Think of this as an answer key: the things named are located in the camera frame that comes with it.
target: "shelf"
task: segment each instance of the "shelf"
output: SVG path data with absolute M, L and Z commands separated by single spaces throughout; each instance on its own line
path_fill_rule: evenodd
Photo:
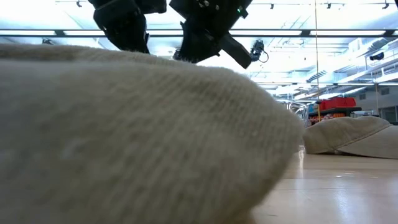
M 344 113 L 346 116 L 349 116 L 351 112 L 354 111 L 360 111 L 362 108 L 333 108 L 333 109 L 328 109 L 328 110 L 323 110 L 321 111 L 321 115 L 326 115 L 330 113 Z M 309 116 L 318 116 L 318 112 L 312 112 L 309 114 Z

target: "ceiling light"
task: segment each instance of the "ceiling light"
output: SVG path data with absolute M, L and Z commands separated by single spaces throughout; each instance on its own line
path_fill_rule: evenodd
M 382 86 L 398 86 L 398 83 L 380 83 Z
M 356 89 L 354 89 L 354 90 L 347 91 L 347 92 L 345 92 L 344 94 L 353 94 L 353 93 L 356 93 L 357 91 L 364 90 L 365 88 L 366 88 L 366 87 L 356 88 Z
M 255 83 L 292 83 L 292 78 L 285 78 L 285 74 L 270 72 L 267 77 L 251 77 Z
M 318 83 L 310 83 L 311 86 L 318 86 Z M 321 86 L 331 86 L 333 85 L 333 83 L 319 83 L 319 85 Z
M 337 85 L 346 85 L 346 86 L 371 86 L 374 83 L 337 83 Z
M 150 35 L 183 35 L 182 30 L 147 30 Z
M 376 83 L 381 83 L 381 82 L 387 82 L 387 81 L 390 81 L 390 80 L 394 80 L 396 78 L 398 78 L 398 73 L 393 73 L 393 74 L 389 74 L 389 75 L 383 75 L 382 77 L 377 78 L 375 81 L 376 81 Z
M 63 33 L 65 35 L 103 35 L 105 37 L 102 30 L 65 30 Z
M 301 30 L 230 30 L 231 35 L 301 35 Z
M 297 95 L 297 96 L 294 98 L 294 100 L 301 100 L 301 99 L 303 99 L 303 98 L 311 97 L 311 96 L 316 95 L 316 94 L 317 94 L 317 93 L 310 93 L 310 94 L 303 93 L 303 94 Z
M 327 94 L 324 94 L 324 95 L 320 95 L 319 99 L 326 100 L 326 99 L 330 99 L 330 98 L 333 98 L 333 97 L 341 95 L 341 94 L 342 93 L 327 93 Z
M 257 83 L 258 85 L 291 85 L 293 83 Z
M 338 48 L 335 48 L 335 47 L 318 48 L 318 52 L 321 52 L 321 53 L 329 53 L 329 52 L 331 52 L 331 53 L 335 53 L 335 52 L 342 53 L 345 50 L 346 49 L 344 49 L 344 48 L 338 49 Z M 274 48 L 272 48 L 272 52 L 294 52 L 295 54 L 297 52 L 300 52 L 300 53 L 312 53 L 312 52 L 317 52 L 317 49 L 315 47 L 304 47 L 304 48 L 301 48 L 299 46 L 297 46 L 297 47 L 283 47 L 283 48 L 274 47 Z
M 275 89 L 278 86 L 277 85 L 259 85 L 261 88 L 266 88 L 266 89 Z
M 304 48 L 310 48 L 310 49 L 315 49 L 316 47 L 318 47 L 318 49 L 322 49 L 322 48 L 341 48 L 343 50 L 348 49 L 348 45 L 345 44 L 305 44 L 304 46 L 302 46 Z
M 383 35 L 385 30 L 313 30 L 310 35 Z
M 0 30 L 0 35 L 55 35 L 54 30 Z
M 275 90 L 275 95 L 277 95 L 277 96 L 294 95 L 296 93 L 300 93 L 300 92 L 297 91 L 297 90 L 289 90 L 289 91 L 281 91 L 281 90 L 278 90 L 278 89 Z
M 348 77 L 346 77 L 346 78 L 343 78 L 343 79 L 339 80 L 338 83 L 350 82 L 350 81 L 353 81 L 353 80 L 355 80 L 355 79 L 357 79 L 357 78 L 359 78 L 359 77 L 361 77 L 361 76 L 363 76 L 363 75 L 364 75 L 363 72 L 357 73 L 357 74 L 355 74 L 355 75 L 350 75 L 350 76 L 348 76 Z
M 300 38 L 294 38 L 294 39 L 290 39 L 286 42 L 284 42 L 284 45 L 298 45 L 298 47 L 301 47 L 301 45 L 304 44 L 304 39 L 300 39 Z
M 315 103 L 316 100 L 296 100 L 299 103 Z
M 275 95 L 276 94 L 276 90 L 265 90 L 265 91 L 267 91 L 271 95 Z

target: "fluorescent light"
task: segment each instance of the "fluorescent light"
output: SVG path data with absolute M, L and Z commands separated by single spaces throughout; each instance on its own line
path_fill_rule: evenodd
M 230 30 L 231 35 L 301 35 L 301 30 Z
M 300 93 L 299 91 L 280 91 L 280 90 L 275 90 L 275 95 L 277 96 L 282 96 L 284 94 L 290 94 L 290 95 L 294 95 L 296 93 Z
M 293 83 L 257 83 L 258 85 L 291 85 Z
M 276 94 L 276 90 L 265 90 L 265 91 L 267 91 L 271 95 L 275 95 Z
M 105 33 L 102 30 L 65 30 L 65 35 L 103 35 Z
M 328 93 L 328 94 L 320 95 L 319 99 L 326 100 L 326 99 L 333 98 L 333 97 L 341 95 L 341 94 L 342 93 Z
M 149 35 L 183 35 L 182 30 L 147 30 Z
M 313 30 L 310 35 L 383 35 L 385 30 Z
M 311 93 L 311 94 L 303 93 L 303 94 L 295 96 L 294 100 L 301 100 L 303 98 L 311 97 L 311 96 L 316 95 L 316 94 L 317 93 Z
M 277 85 L 259 85 L 261 88 L 265 88 L 265 89 L 274 89 L 277 88 Z
M 337 49 L 337 48 L 319 48 L 318 51 L 315 48 L 300 48 L 300 47 L 282 47 L 282 48 L 277 48 L 274 47 L 272 48 L 271 52 L 275 53 L 314 53 L 314 52 L 320 52 L 320 53 L 342 53 L 346 49 Z
M 317 47 L 318 47 L 318 49 L 341 47 L 343 50 L 348 49 L 348 45 L 345 45 L 345 44 L 333 44 L 333 47 L 331 47 L 330 44 L 305 44 L 302 47 L 303 48 L 310 48 L 310 49 L 312 49 L 312 48 L 316 49 Z
M 347 91 L 347 92 L 345 92 L 344 94 L 353 94 L 353 93 L 356 93 L 357 91 L 364 90 L 365 88 L 366 88 L 366 87 L 356 88 L 356 89 Z
M 361 73 L 357 73 L 355 75 L 350 75 L 350 76 L 348 76 L 346 78 L 343 78 L 343 79 L 339 80 L 338 83 L 350 82 L 350 81 L 353 81 L 353 80 L 355 80 L 355 79 L 357 79 L 357 78 L 359 78 L 359 77 L 361 77 L 363 75 L 364 75 L 364 73 L 362 73 L 362 72 Z
M 348 86 L 371 86 L 374 83 L 338 83 L 337 85 L 348 85 Z
M 54 30 L 0 30 L 0 35 L 55 35 Z
M 377 78 L 375 81 L 376 81 L 376 83 L 381 83 L 381 82 L 387 82 L 387 81 L 390 81 L 390 80 L 394 80 L 396 78 L 398 78 L 398 73 L 393 73 L 393 74 L 389 74 L 389 75 L 383 75 L 382 77 Z
M 398 83 L 380 83 L 382 86 L 398 86 Z
M 310 83 L 311 86 L 318 86 L 318 83 Z M 320 86 L 331 86 L 333 83 L 319 83 Z
M 315 103 L 316 102 L 316 100 L 296 100 L 297 102 L 300 102 L 300 103 Z

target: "wall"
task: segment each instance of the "wall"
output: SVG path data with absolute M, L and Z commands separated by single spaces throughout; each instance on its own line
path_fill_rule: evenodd
M 380 94 L 380 89 L 382 89 L 382 88 L 389 88 L 390 93 L 382 96 Z M 363 94 L 363 92 L 355 95 L 356 105 L 358 107 L 362 107 L 362 110 L 374 110 L 375 113 L 378 113 L 377 101 L 376 101 L 376 91 L 368 90 L 367 92 L 365 92 L 365 94 L 366 94 L 365 100 L 359 99 L 360 94 Z M 377 92 L 377 98 L 378 98 L 379 108 L 387 108 L 390 106 L 397 106 L 398 105 L 398 86 L 379 86 L 379 89 Z

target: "ceiling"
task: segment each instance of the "ceiling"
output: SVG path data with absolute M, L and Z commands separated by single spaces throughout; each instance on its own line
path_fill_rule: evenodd
M 0 29 L 98 29 L 92 19 L 94 9 L 87 1 L 80 0 L 81 7 L 77 6 L 76 0 L 0 2 Z M 253 0 L 248 7 L 247 18 L 240 19 L 233 28 L 395 29 L 398 27 L 397 6 L 394 1 L 387 0 L 387 3 L 389 7 L 383 9 L 386 6 L 385 0 L 318 0 L 315 12 L 314 0 Z M 181 29 L 180 21 L 183 21 L 170 7 L 164 14 L 149 14 L 146 18 L 148 29 Z M 316 80 L 312 78 L 316 76 L 322 83 L 373 82 L 373 78 L 385 74 L 381 68 L 370 72 L 370 75 L 367 71 L 384 63 L 395 66 L 395 61 L 392 60 L 395 59 L 395 48 L 398 47 L 395 40 L 391 39 L 381 46 L 386 53 L 385 59 L 372 62 L 368 60 L 368 54 L 377 52 L 378 49 L 369 50 L 369 45 L 377 41 L 375 38 L 237 37 L 236 40 L 247 50 L 250 50 L 256 40 L 262 40 L 269 55 L 268 61 L 254 62 L 245 70 L 228 54 L 221 52 L 220 57 L 209 58 L 199 65 L 235 70 L 259 84 L 265 83 L 262 86 L 275 96 L 311 93 L 314 86 L 309 83 L 314 83 Z M 40 37 L 0 37 L 0 43 L 41 44 L 42 41 L 43 38 Z M 117 50 L 106 38 L 54 38 L 52 41 L 55 44 Z M 171 58 L 181 41 L 181 37 L 153 37 L 150 38 L 148 47 L 152 54 Z M 267 60 L 267 57 L 263 55 L 261 60 Z M 359 72 L 363 75 L 353 80 L 347 78 Z M 286 85 L 271 85 L 272 82 Z

